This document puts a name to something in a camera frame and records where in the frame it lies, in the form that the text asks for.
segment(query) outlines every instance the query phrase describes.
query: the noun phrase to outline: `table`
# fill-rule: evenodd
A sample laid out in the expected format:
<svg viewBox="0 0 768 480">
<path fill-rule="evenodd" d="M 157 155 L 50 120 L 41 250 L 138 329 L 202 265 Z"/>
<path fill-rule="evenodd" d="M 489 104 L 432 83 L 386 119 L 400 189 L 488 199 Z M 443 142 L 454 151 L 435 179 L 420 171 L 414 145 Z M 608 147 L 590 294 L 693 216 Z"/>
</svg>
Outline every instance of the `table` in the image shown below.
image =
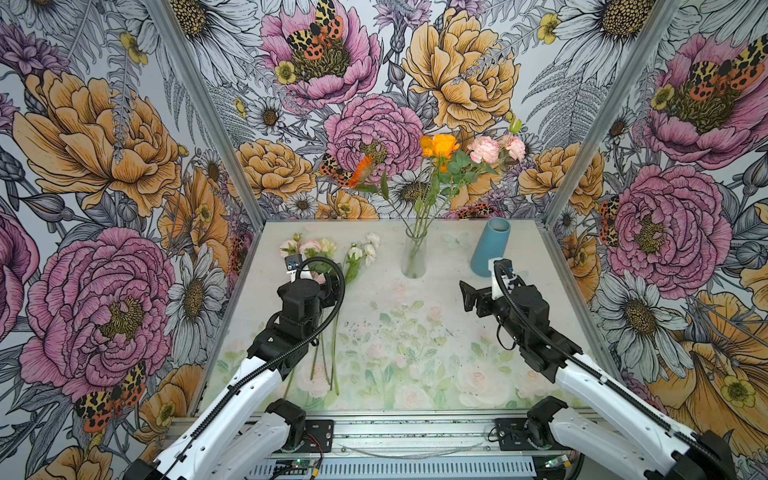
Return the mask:
<svg viewBox="0 0 768 480">
<path fill-rule="evenodd" d="M 552 326 L 588 353 L 587 337 L 538 225 L 533 220 L 510 223 L 505 256 L 549 302 Z M 491 281 L 469 269 L 484 225 L 484 220 L 434 222 L 427 240 L 426 275 L 411 280 L 400 271 L 406 235 L 399 220 L 267 223 L 217 358 L 208 364 L 208 384 L 198 412 L 229 382 L 255 335 L 280 310 L 276 289 L 288 276 L 278 247 L 295 233 L 301 234 L 302 242 L 323 238 L 335 242 L 339 250 L 333 258 L 339 263 L 352 242 L 365 243 L 368 232 L 380 235 L 381 245 L 377 261 L 363 267 L 347 286 L 338 320 L 334 388 L 326 379 L 331 370 L 331 325 L 323 333 L 318 355 L 310 347 L 293 378 L 283 382 L 265 405 L 286 396 L 307 412 L 527 409 L 555 395 L 571 406 L 583 406 L 532 372 L 516 350 L 503 350 L 491 317 L 479 319 L 464 312 L 458 281 L 476 288 Z M 504 330 L 501 340 L 511 346 Z"/>
</svg>

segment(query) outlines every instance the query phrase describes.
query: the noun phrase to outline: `blue vase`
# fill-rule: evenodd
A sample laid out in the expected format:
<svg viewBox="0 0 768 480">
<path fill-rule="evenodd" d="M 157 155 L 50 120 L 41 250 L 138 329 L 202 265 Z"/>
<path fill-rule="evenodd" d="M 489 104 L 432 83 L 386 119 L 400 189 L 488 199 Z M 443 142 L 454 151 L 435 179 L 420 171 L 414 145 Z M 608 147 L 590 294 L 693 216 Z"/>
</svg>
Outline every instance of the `blue vase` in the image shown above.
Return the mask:
<svg viewBox="0 0 768 480">
<path fill-rule="evenodd" d="M 492 218 L 485 224 L 485 228 L 480 236 L 478 246 L 472 254 L 469 266 L 472 271 L 479 276 L 491 276 L 488 270 L 488 261 L 491 258 L 504 256 L 504 250 L 507 249 L 507 240 L 509 240 L 509 222 L 503 218 Z"/>
</svg>

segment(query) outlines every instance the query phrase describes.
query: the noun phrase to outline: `floral tablecloth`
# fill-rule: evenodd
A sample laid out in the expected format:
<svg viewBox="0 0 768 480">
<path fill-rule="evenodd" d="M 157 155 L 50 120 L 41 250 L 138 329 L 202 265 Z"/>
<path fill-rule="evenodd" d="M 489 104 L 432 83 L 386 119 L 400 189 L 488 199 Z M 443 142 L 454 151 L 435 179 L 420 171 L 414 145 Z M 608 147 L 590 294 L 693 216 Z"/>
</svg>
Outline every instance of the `floral tablecloth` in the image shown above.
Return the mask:
<svg viewBox="0 0 768 480">
<path fill-rule="evenodd" d="M 550 304 L 555 329 L 589 350 L 576 314 L 531 220 L 513 220 L 506 257 L 526 283 L 535 284 Z M 202 411 L 229 382 L 255 335 L 280 309 L 276 289 L 288 280 L 278 246 L 295 233 L 302 240 L 329 238 L 339 245 L 337 260 L 352 242 L 376 232 L 382 242 L 377 261 L 363 267 L 346 291 L 339 316 L 336 368 L 339 391 L 331 389 L 331 328 L 323 355 L 314 348 L 270 401 L 279 396 L 307 411 L 466 410 L 528 408 L 546 395 L 580 406 L 544 377 L 532 372 L 519 353 L 496 340 L 496 322 L 465 313 L 458 281 L 481 288 L 490 279 L 469 269 L 484 221 L 436 221 L 428 238 L 427 274 L 417 280 L 400 272 L 405 228 L 400 222 L 268 223 L 247 274 L 243 292 L 223 338 L 200 401 Z M 502 342 L 511 346 L 503 332 Z"/>
</svg>

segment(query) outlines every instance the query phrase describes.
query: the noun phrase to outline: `table surface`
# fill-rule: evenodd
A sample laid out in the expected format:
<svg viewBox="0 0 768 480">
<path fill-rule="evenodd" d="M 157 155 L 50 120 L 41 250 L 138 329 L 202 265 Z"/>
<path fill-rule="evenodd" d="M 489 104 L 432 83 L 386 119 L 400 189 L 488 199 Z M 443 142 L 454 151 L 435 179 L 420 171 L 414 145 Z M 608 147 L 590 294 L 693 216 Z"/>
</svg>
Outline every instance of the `table surface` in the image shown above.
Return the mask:
<svg viewBox="0 0 768 480">
<path fill-rule="evenodd" d="M 505 256 L 523 280 L 536 285 L 550 305 L 551 325 L 590 350 L 571 302 L 533 220 L 511 220 Z M 484 220 L 445 220 L 432 224 L 427 238 L 427 272 L 405 278 L 400 261 L 405 227 L 397 220 L 267 223 L 243 290 L 222 340 L 200 401 L 202 412 L 229 382 L 256 334 L 282 304 L 276 294 L 288 280 L 278 246 L 295 233 L 302 242 L 328 238 L 339 263 L 351 243 L 366 233 L 381 236 L 377 261 L 363 266 L 347 286 L 339 315 L 334 388 L 331 370 L 333 325 L 270 398 L 286 396 L 309 412 L 527 409 L 546 395 L 583 406 L 532 372 L 517 350 L 496 340 L 496 322 L 465 313 L 458 281 L 475 288 L 490 278 L 475 275 L 469 259 Z M 502 342 L 511 338 L 502 330 Z"/>
</svg>

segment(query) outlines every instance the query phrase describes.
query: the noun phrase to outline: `clear vase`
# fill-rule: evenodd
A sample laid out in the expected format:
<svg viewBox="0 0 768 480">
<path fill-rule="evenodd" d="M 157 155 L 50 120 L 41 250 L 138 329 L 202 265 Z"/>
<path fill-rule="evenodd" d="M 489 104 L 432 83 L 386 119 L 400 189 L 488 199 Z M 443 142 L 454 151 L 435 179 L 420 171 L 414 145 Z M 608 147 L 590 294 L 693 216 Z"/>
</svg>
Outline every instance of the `clear vase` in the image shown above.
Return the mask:
<svg viewBox="0 0 768 480">
<path fill-rule="evenodd" d="M 411 235 L 406 232 L 406 249 L 400 269 L 408 278 L 420 278 L 427 271 L 427 232 Z"/>
</svg>

